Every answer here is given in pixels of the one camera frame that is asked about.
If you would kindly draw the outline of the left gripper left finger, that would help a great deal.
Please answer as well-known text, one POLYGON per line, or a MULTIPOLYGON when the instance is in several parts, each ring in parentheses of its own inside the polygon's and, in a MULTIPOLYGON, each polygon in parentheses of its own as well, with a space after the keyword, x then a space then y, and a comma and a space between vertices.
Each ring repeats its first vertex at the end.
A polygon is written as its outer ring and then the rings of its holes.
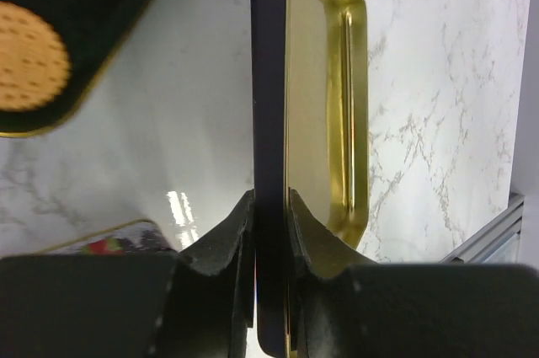
POLYGON ((252 228, 247 192, 181 252, 3 258, 2 356, 245 356, 252 228))

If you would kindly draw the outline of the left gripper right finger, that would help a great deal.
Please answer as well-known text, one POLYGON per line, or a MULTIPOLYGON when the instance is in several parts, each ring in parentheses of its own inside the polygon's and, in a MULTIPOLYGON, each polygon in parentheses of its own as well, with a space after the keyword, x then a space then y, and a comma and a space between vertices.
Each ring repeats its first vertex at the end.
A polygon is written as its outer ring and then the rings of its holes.
POLYGON ((288 210, 290 343, 300 357, 535 357, 538 274, 521 264, 378 264, 297 191, 288 210))

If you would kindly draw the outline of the gold tin lid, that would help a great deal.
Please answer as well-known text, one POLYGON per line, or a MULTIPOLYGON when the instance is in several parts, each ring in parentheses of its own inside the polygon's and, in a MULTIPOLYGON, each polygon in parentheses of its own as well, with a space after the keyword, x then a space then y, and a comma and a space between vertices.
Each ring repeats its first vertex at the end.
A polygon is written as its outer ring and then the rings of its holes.
POLYGON ((251 0, 257 335, 287 357, 296 328, 298 200, 323 246, 355 249, 369 215, 365 0, 251 0))

